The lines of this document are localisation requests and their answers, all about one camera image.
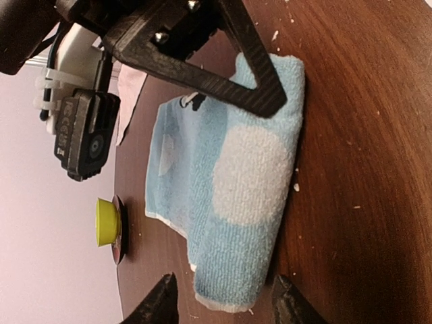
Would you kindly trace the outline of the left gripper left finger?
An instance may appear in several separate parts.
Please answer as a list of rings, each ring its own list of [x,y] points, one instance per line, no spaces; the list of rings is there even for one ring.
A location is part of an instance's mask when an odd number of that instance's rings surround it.
[[[178,324],[178,283],[165,274],[121,324]]]

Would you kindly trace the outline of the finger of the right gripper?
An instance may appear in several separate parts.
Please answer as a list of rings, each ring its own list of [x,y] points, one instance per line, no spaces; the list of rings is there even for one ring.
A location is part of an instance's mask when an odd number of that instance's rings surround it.
[[[242,1],[141,1],[103,44],[121,63],[259,117],[287,102]]]

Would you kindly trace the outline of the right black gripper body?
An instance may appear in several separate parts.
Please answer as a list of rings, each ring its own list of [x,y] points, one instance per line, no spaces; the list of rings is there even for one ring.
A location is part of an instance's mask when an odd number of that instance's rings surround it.
[[[57,23],[54,47],[77,23],[105,46],[95,62],[84,60],[91,76],[110,76],[113,58],[152,76],[188,76],[188,18],[185,1],[2,1],[1,72],[17,74]]]

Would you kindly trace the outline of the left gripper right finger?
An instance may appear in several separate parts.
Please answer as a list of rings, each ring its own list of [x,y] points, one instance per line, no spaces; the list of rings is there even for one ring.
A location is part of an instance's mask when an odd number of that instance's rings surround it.
[[[277,324],[327,324],[285,275],[278,275],[274,279],[272,307]]]

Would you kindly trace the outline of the pink towel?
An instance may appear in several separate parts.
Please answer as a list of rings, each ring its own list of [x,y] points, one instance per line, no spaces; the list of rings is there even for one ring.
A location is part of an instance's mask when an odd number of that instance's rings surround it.
[[[118,115],[116,145],[119,146],[134,114],[147,73],[122,65],[119,71],[117,89],[121,100]]]

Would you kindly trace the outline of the red floral plate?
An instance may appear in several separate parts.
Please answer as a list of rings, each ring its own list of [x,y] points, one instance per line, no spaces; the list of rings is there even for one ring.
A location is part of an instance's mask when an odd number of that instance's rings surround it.
[[[113,197],[113,204],[119,214],[119,234],[115,242],[111,245],[114,263],[118,266],[129,249],[129,218],[128,208],[118,195]]]

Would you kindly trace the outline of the green plastic bowl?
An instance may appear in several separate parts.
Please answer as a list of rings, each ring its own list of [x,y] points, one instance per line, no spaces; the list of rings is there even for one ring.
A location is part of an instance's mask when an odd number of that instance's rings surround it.
[[[97,246],[113,244],[119,236],[121,216],[115,204],[98,198],[96,203],[95,231]]]

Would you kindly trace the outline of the blue polka dot towel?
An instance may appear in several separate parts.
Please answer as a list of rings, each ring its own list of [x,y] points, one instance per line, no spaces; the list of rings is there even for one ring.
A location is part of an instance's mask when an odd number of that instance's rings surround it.
[[[304,64],[271,60],[288,98],[273,117],[192,93],[161,104],[153,128],[144,213],[185,237],[196,299],[213,311],[256,303],[294,172]]]

